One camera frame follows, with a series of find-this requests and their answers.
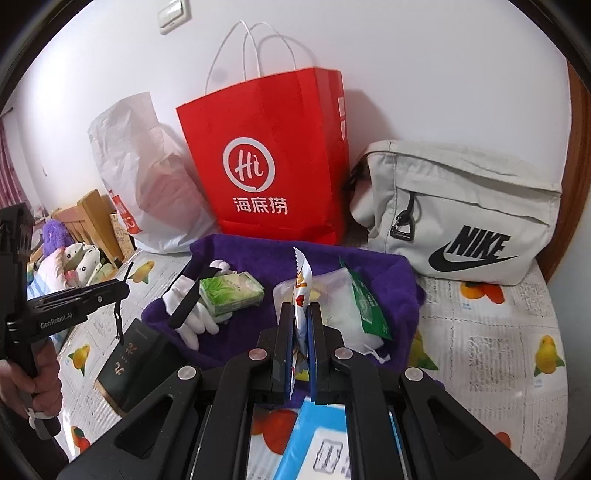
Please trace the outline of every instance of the black box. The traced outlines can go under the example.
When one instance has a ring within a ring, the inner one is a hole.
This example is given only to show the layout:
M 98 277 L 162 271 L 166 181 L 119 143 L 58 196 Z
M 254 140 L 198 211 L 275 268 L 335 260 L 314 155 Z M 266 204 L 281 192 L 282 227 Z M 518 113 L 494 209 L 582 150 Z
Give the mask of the black box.
M 187 360 L 163 335 L 135 319 L 95 381 L 95 388 L 122 417 Z

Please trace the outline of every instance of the white plastic bag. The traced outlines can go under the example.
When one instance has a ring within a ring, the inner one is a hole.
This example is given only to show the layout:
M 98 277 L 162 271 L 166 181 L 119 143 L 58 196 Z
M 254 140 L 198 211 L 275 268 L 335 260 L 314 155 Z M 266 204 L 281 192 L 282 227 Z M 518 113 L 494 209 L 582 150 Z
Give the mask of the white plastic bag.
M 188 251 L 217 225 L 162 129 L 149 92 L 124 98 L 88 129 L 100 176 L 127 231 L 142 250 Z
M 273 289 L 277 319 L 281 312 L 281 304 L 285 301 L 291 302 L 295 284 L 295 280 L 285 280 Z M 389 360 L 389 356 L 380 358 L 376 353 L 384 341 L 377 335 L 363 331 L 349 270 L 341 268 L 314 277 L 314 285 L 310 293 L 310 302 L 312 301 L 317 301 L 320 305 L 322 323 L 340 331 L 346 347 L 362 355 L 372 355 L 380 363 Z

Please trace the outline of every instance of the white bag handle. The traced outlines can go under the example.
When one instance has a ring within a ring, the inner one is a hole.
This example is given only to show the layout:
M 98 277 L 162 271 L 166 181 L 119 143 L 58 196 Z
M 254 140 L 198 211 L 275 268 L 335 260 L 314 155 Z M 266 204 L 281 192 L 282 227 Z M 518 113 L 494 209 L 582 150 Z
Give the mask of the white bag handle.
M 246 28 L 246 36 L 248 36 L 248 37 L 250 37 L 250 38 L 251 38 L 251 41 L 252 41 L 252 46 L 253 46 L 253 47 L 254 47 L 254 49 L 255 49 L 255 55 L 256 55 L 256 70 L 257 70 L 257 72 L 258 72 L 258 76 L 259 76 L 259 77 L 261 76 L 261 62 L 260 62 L 260 60 L 259 60 L 259 57 L 258 57 L 258 52 L 257 52 L 257 50 L 256 50 L 256 42 L 255 42 L 255 39 L 254 39 L 254 37 L 252 36 L 251 29 L 250 29 L 250 28 L 248 28 L 248 25 L 246 24 L 246 22 L 244 22 L 244 20 L 240 20 L 240 21 L 238 21 L 238 22 L 236 22 L 236 23 L 234 24 L 234 26 L 233 26 L 233 27 L 230 29 L 230 31 L 228 32 L 228 34 L 226 35 L 226 37 L 225 37 L 225 38 L 222 40 L 222 44 L 221 44 L 221 45 L 220 45 L 220 47 L 218 48 L 218 50 L 217 50 L 217 53 L 216 53 L 216 56 L 215 56 L 215 57 L 214 57 L 214 59 L 213 59 L 212 66 L 211 66 L 211 67 L 209 67 L 209 72 L 207 73 L 207 80 L 205 80 L 205 95 L 207 95 L 207 87 L 209 86 L 209 78 L 210 78 L 210 77 L 211 77 L 211 75 L 212 75 L 213 67 L 215 66 L 215 64 L 216 64 L 216 62 L 217 62 L 217 58 L 220 56 L 220 53 L 222 52 L 222 48 L 223 48 L 223 46 L 226 44 L 226 42 L 228 41 L 228 38 L 230 38 L 230 35 L 232 35 L 232 32 L 234 32 L 234 30 L 236 30 L 236 27 L 237 27 L 238 25 L 243 25 L 243 26 L 244 26 L 244 28 Z
M 242 72 L 244 73 L 244 81 L 246 81 L 246 65 L 245 65 L 246 38 L 247 38 L 247 36 L 249 34 L 252 36 L 252 33 L 251 32 L 256 27 L 259 27 L 260 25 L 266 25 L 271 30 L 273 30 L 273 32 L 275 32 L 275 35 L 277 35 L 281 39 L 281 41 L 285 44 L 285 46 L 287 47 L 287 49 L 290 51 L 291 59 L 292 59 L 293 64 L 294 64 L 294 71 L 297 70 L 296 58 L 295 58 L 296 56 L 294 55 L 294 51 L 291 49 L 290 45 L 287 43 L 287 40 L 285 39 L 285 37 L 283 35 L 281 35 L 272 25 L 269 25 L 267 22 L 258 22 L 258 23 L 255 23 L 249 29 L 249 32 L 246 35 L 244 35 L 244 39 L 242 40 Z M 258 57 L 258 51 L 256 50 L 256 45 L 255 45 L 255 55 L 256 55 L 256 62 L 257 62 L 257 65 L 258 65 L 258 76 L 259 76 L 259 78 L 261 78 L 261 65 L 260 65 L 260 60 L 259 60 L 259 57 Z

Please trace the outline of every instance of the screw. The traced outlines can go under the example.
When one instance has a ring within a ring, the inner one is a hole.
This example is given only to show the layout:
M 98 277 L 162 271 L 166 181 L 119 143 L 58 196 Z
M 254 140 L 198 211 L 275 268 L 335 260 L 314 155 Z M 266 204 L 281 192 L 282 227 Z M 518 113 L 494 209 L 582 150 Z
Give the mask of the screw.
M 419 382 L 423 379 L 423 370 L 416 367 L 407 368 L 404 372 L 404 376 L 411 382 Z
M 179 368 L 177 375 L 181 380 L 191 380 L 197 375 L 197 370 L 187 365 L 186 367 Z
M 250 352 L 248 352 L 248 357 L 251 360 L 264 360 L 267 358 L 267 351 L 262 348 L 253 348 Z
M 339 360 L 348 360 L 353 357 L 353 351 L 350 348 L 342 346 L 335 350 L 335 357 Z

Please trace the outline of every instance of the nike logo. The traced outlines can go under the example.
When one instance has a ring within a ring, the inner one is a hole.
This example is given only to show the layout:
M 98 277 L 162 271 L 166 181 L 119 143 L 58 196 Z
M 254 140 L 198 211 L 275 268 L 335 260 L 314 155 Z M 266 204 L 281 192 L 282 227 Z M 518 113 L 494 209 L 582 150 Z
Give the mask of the nike logo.
M 484 267 L 485 265 L 492 265 L 505 260 L 511 260 L 517 258 L 519 255 L 514 257 L 506 258 L 483 258 L 482 260 L 465 260 L 461 262 L 451 262 L 444 256 L 445 249 L 449 247 L 449 244 L 444 245 L 439 250 L 434 251 L 429 257 L 429 265 L 431 265 L 438 272 L 457 272 L 459 270 L 467 270 L 468 268 Z
M 429 265 L 439 272 L 457 272 L 511 260 L 519 255 L 505 258 L 497 257 L 498 252 L 505 248 L 505 243 L 510 239 L 511 237 L 504 233 L 464 225 L 453 242 L 449 242 L 431 254 Z M 448 254 L 479 258 L 479 260 L 452 262 L 445 258 L 446 250 Z

